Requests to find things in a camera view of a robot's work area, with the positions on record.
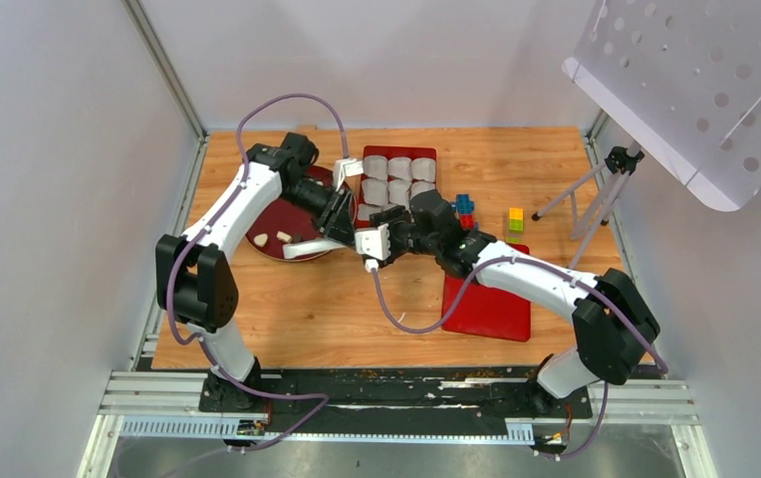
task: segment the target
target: white plastic piece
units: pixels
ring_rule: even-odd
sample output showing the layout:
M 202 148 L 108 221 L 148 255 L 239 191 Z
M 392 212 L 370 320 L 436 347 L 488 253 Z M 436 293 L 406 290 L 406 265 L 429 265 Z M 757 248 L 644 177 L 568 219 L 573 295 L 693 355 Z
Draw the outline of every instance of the white plastic piece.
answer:
M 346 157 L 334 161 L 334 188 L 340 190 L 346 177 L 363 174 L 363 162 L 355 157 Z
M 372 154 L 363 158 L 363 171 L 368 177 L 386 181 L 386 156 Z
M 389 182 L 389 202 L 409 208 L 410 182 L 403 179 L 393 179 Z
M 245 380 L 254 365 L 254 354 L 248 350 L 237 323 L 232 318 L 223 327 L 210 334 L 202 327 L 193 323 L 185 324 L 195 334 L 200 334 L 202 341 L 219 364 L 228 374 L 237 380 Z M 215 370 L 214 373 L 224 376 Z
M 539 384 L 557 398 L 565 398 L 571 392 L 600 380 L 580 360 L 577 347 L 572 347 L 551 357 L 539 370 Z
M 252 239 L 252 242 L 254 242 L 254 245 L 257 247 L 265 246 L 268 241 L 269 241 L 268 234 L 258 234 L 254 236 L 254 239 Z
M 379 260 L 389 257 L 389 225 L 358 229 L 355 232 L 355 250 L 362 256 L 371 256 Z
M 761 187 L 761 2 L 656 3 L 593 9 L 563 71 L 701 202 L 737 210 Z
M 417 157 L 409 166 L 413 180 L 435 182 L 436 161 L 430 157 Z
M 361 188 L 363 190 L 363 201 L 365 201 L 366 204 L 383 206 L 384 204 L 389 203 L 386 181 L 373 178 L 364 179 Z
M 598 281 L 595 280 L 595 274 L 554 266 L 541 259 L 518 252 L 503 241 L 493 242 L 486 246 L 480 252 L 475 266 L 490 259 L 513 256 L 548 264 L 572 277 L 577 277 L 581 282 L 592 287 L 598 284 Z M 571 315 L 576 309 L 574 302 L 578 299 L 585 299 L 589 295 L 580 288 L 572 288 L 568 282 L 544 269 L 522 263 L 503 263 L 489 266 L 477 273 L 477 281 L 486 287 L 507 291 L 534 304 L 544 306 L 565 319 L 569 324 L 572 321 Z
M 406 156 L 398 156 L 389 160 L 386 168 L 390 176 L 403 179 L 405 181 L 412 181 L 412 174 L 409 172 L 409 164 L 412 159 Z
M 381 212 L 380 206 L 372 206 L 370 204 L 361 204 L 357 207 L 357 219 L 359 221 L 368 221 L 369 216 Z
M 245 166 L 240 166 L 234 180 L 231 181 L 231 184 L 219 196 L 219 199 L 211 206 L 210 210 L 184 231 L 186 237 L 194 237 L 199 231 L 204 229 L 207 221 L 213 217 L 216 210 L 228 200 L 228 196 L 230 196 L 234 187 L 240 183 L 243 167 Z M 211 232 L 198 241 L 200 245 L 208 246 L 215 244 L 225 253 L 225 257 L 230 259 L 233 257 L 237 245 L 246 235 L 251 225 L 254 224 L 254 221 L 257 220 L 258 216 L 263 213 L 263 210 L 269 204 L 281 195 L 281 176 L 278 172 L 270 170 L 269 166 L 258 162 L 249 164 L 247 185 L 248 187 L 237 195 L 219 220 L 213 224 Z
M 433 184 L 432 182 L 426 182 L 426 181 L 414 182 L 409 189 L 409 198 L 412 199 L 413 197 L 421 194 L 422 192 L 430 191 L 433 189 L 436 189 L 436 184 Z
M 372 271 L 376 271 L 378 267 L 380 267 L 381 264 L 378 263 L 375 259 L 368 259 L 366 262 L 363 263 L 363 267 L 366 269 L 366 272 L 371 273 Z
M 310 254 L 320 254 L 322 252 L 333 251 L 334 249 L 340 249 L 343 247 L 346 246 L 324 237 L 305 242 L 297 242 L 295 244 L 284 244 L 284 259 L 295 259 Z

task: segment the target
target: red plate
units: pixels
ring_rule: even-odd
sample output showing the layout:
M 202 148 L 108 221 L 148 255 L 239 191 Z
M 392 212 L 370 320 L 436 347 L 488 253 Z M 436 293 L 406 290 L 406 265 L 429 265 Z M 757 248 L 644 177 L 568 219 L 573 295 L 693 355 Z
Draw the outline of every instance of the red plate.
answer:
M 321 166 L 310 166 L 307 170 L 307 175 L 322 181 L 326 186 L 333 182 L 331 171 Z M 349 189 L 347 184 L 343 184 L 343 187 Z M 356 213 L 357 209 L 355 208 L 352 211 L 352 217 Z M 302 262 L 316 259 L 328 254 L 330 251 L 299 256 L 295 259 L 284 259 L 284 243 L 276 237 L 278 231 L 286 232 L 292 236 L 294 243 L 322 237 L 313 227 L 311 219 L 310 213 L 299 209 L 284 199 L 278 199 L 263 210 L 263 214 L 257 218 L 257 221 L 252 224 L 246 233 L 246 239 L 248 239 L 255 249 L 279 261 Z M 254 237 L 258 234 L 269 236 L 263 247 L 258 247 L 254 243 Z
M 530 254 L 527 246 L 510 244 Z M 461 279 L 445 276 L 442 315 L 445 315 L 462 287 Z M 442 325 L 444 331 L 472 336 L 527 342 L 530 340 L 530 302 L 509 292 L 472 284 L 465 290 L 454 315 Z
M 416 159 L 417 157 L 429 157 L 430 159 L 433 159 L 436 161 L 436 149 L 433 149 L 432 147 L 408 147 L 408 146 L 366 146 L 363 148 L 363 157 L 371 156 L 373 154 L 378 154 L 381 156 L 385 156 L 386 159 L 392 159 L 394 157 L 399 156 L 406 156 L 410 159 Z M 363 189 L 361 186 L 363 185 L 363 180 L 366 179 L 368 176 L 365 174 L 360 176 L 360 182 L 357 185 L 357 203 L 358 204 L 364 204 L 363 201 Z M 436 189 L 439 188 L 439 162 L 436 161 L 436 177 L 435 181 L 433 181 L 433 184 L 436 184 Z M 355 225 L 357 225 L 358 228 L 361 227 L 369 227 L 369 221 L 355 221 Z

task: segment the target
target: wooden tabletop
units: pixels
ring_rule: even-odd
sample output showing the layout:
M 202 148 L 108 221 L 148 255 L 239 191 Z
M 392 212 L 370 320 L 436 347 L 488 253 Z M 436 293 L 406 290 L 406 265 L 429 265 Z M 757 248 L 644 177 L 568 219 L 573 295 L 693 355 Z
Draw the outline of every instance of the wooden tabletop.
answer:
M 339 134 L 305 130 L 319 148 L 318 164 L 342 157 Z M 246 145 L 280 144 L 282 131 L 244 134 Z M 351 154 L 364 146 L 433 147 L 438 154 L 438 189 L 445 198 L 468 193 L 476 203 L 481 230 L 502 237 L 504 215 L 523 207 L 523 242 L 531 254 L 565 266 L 578 243 L 569 240 L 571 207 L 557 206 L 538 222 L 530 216 L 589 170 L 574 127 L 352 129 Z M 189 222 L 204 214 L 236 174 L 239 150 L 233 132 L 215 133 L 204 159 Z M 580 210 L 597 193 L 594 181 L 578 190 Z M 579 270 L 603 273 L 621 268 L 609 228 L 593 239 Z M 574 344 L 572 327 L 533 305 L 527 343 L 485 339 L 442 330 L 411 336 L 381 312 L 372 277 L 353 251 L 334 251 L 306 263 L 280 263 L 243 241 L 231 262 L 240 290 L 235 315 L 246 345 L 264 367 L 535 364 Z M 405 256 L 380 271 L 394 314 L 424 327 L 439 319 L 443 273 L 430 257 Z M 199 347 L 174 342 L 164 320 L 154 368 L 206 367 Z

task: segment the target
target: white wall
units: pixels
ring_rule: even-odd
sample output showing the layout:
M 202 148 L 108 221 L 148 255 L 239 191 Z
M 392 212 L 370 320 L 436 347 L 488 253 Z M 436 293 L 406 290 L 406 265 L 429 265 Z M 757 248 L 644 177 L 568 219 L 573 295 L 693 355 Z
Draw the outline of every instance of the white wall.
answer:
M 602 153 L 630 142 L 611 123 Z M 688 381 L 718 476 L 761 476 L 761 190 L 714 211 L 649 157 L 619 204 L 659 351 Z
M 588 126 L 562 73 L 593 0 L 144 0 L 208 128 L 271 97 L 329 100 L 348 126 Z M 288 102 L 252 127 L 332 126 Z
M 194 139 L 119 1 L 0 1 L 0 476 L 70 477 Z

